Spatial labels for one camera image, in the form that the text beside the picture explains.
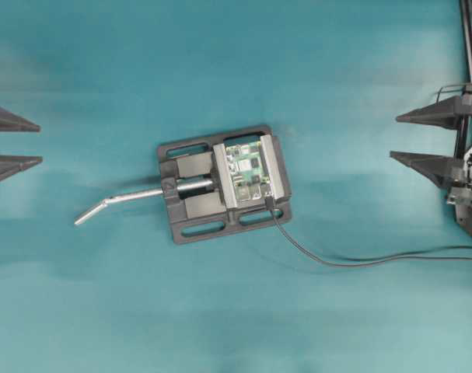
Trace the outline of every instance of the metal handle rod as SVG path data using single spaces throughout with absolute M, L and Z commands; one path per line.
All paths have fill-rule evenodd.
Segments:
M 211 179 L 203 179 L 203 180 L 198 180 L 198 181 L 194 181 L 190 183 L 180 183 L 180 184 L 177 184 L 177 191 L 182 192 L 186 190 L 194 190 L 194 189 L 209 187 L 211 185 L 213 185 L 213 180 Z M 120 202 L 127 202 L 128 200 L 139 200 L 141 198 L 156 197 L 156 196 L 161 196 L 161 195 L 163 195 L 163 190 L 161 188 L 157 188 L 157 189 L 140 190 L 134 193 L 126 193 L 126 194 L 120 194 L 118 196 L 104 198 L 98 204 L 95 204 L 89 210 L 79 215 L 75 220 L 75 225 L 81 225 L 82 223 L 89 220 L 92 216 L 94 216 L 98 212 L 108 207 L 110 204 L 119 204 Z

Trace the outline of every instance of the circuit board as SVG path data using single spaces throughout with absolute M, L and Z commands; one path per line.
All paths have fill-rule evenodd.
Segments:
M 239 202 L 259 200 L 271 194 L 270 178 L 261 159 L 260 147 L 260 141 L 226 147 L 229 172 Z

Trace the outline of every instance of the black cable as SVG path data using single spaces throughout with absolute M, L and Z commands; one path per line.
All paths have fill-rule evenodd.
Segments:
M 462 89 L 451 89 L 449 91 L 445 91 L 443 92 L 443 90 L 445 88 L 452 88 L 452 87 L 464 87 L 465 85 L 472 85 L 472 82 L 464 82 L 464 83 L 455 83 L 455 84 L 448 84 L 448 85 L 444 85 L 443 87 L 441 87 L 438 91 L 438 95 L 436 97 L 436 102 L 438 103 L 439 102 L 439 97 L 441 96 L 442 93 L 451 93 L 451 92 L 459 92 L 461 91 Z
M 320 258 L 319 256 L 315 255 L 314 253 L 310 252 L 309 250 L 305 249 L 303 246 L 301 246 L 297 241 L 291 237 L 286 230 L 282 227 L 281 223 L 277 219 L 274 213 L 274 201 L 272 200 L 271 202 L 271 208 L 268 208 L 270 211 L 272 218 L 274 219 L 274 223 L 281 231 L 282 235 L 286 237 L 288 241 L 290 241 L 291 244 L 295 248 L 297 248 L 299 251 L 301 251 L 303 254 L 308 256 L 310 259 L 315 260 L 316 262 L 323 264 L 324 266 L 328 267 L 336 267 L 336 268 L 358 268 L 358 267 L 374 267 L 374 266 L 379 266 L 380 264 L 384 263 L 389 263 L 393 262 L 395 260 L 438 260 L 438 261 L 454 261 L 454 260 L 462 260 L 462 261 L 472 261 L 472 257 L 468 256 L 419 256 L 419 255 L 400 255 L 400 254 L 394 254 L 392 256 L 385 256 L 384 259 L 381 260 L 374 260 L 372 262 L 368 263 L 356 263 L 356 264 L 347 264 L 347 263 L 334 263 L 330 262 L 328 260 L 324 260 Z

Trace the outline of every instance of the teal fabric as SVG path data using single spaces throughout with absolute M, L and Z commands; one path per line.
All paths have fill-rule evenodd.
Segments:
M 156 146 L 268 123 L 286 228 L 315 253 L 472 244 L 390 150 L 451 155 L 397 124 L 467 79 L 457 0 L 0 1 L 0 105 L 42 126 L 0 154 L 0 372 L 472 372 L 472 263 L 321 267 L 276 228 L 176 246 Z M 467 254 L 463 250 L 448 254 Z

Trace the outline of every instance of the microchip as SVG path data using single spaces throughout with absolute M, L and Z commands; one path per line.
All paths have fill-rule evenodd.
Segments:
M 251 159 L 251 168 L 257 169 L 260 167 L 260 163 L 258 162 L 258 158 L 252 158 Z

